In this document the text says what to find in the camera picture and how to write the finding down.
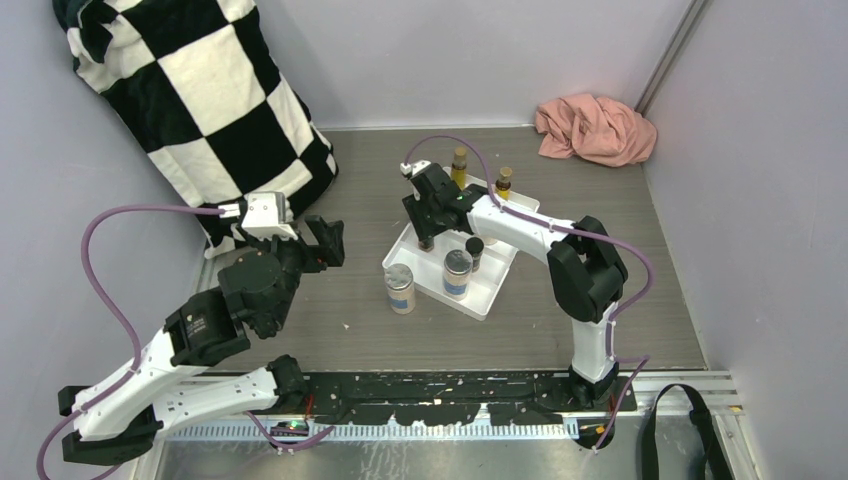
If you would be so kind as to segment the gold-cap yellow sauce bottle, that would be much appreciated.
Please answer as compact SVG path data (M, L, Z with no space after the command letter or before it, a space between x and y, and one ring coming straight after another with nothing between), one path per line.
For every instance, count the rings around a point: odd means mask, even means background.
M467 149L456 147L453 152L450 177L460 190L466 188Z

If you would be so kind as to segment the small black-cap spice bottle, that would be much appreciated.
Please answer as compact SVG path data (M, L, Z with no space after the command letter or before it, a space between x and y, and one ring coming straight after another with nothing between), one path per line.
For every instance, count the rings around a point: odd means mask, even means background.
M472 259L472 271L477 272L480 268L482 254L485 248L485 243L480 237L470 237L465 242L465 250Z

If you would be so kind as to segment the yellow-label sauce bottle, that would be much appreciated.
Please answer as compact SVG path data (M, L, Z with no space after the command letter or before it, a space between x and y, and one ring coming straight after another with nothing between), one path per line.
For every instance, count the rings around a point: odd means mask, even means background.
M495 192L503 200L509 200L512 188L513 170L510 167L501 167L498 178L495 181Z

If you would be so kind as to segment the blue-label silver-top shaker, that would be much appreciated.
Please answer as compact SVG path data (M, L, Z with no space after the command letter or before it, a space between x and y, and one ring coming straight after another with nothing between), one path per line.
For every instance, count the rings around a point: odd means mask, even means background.
M412 270L402 263L392 264L384 272L384 283L391 309L400 315L411 313L415 308L415 283Z

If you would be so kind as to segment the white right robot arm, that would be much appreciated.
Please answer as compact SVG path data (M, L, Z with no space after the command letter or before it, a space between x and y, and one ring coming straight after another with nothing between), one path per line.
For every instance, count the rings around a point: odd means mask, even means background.
M589 216L579 222L544 217L478 184L460 188L430 161L403 163L400 172L412 187L402 203L419 238L449 230L491 237L547 266L556 303L572 321L572 400L589 411L605 403L620 370L612 316L628 271L602 223Z

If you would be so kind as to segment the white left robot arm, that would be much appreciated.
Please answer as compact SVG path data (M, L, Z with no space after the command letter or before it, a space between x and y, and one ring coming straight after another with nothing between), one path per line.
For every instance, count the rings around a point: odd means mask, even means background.
M299 236L255 240L249 251L218 273L216 287L190 297L172 313L123 371L98 385L68 386L60 412L73 420L62 440L67 462L116 466L148 452L155 440L230 414L278 409L298 412L309 386L298 362L282 355L228 381L186 386L186 381L251 346L248 334L275 337L285 324L305 274L340 267L344 223L308 215L316 242Z

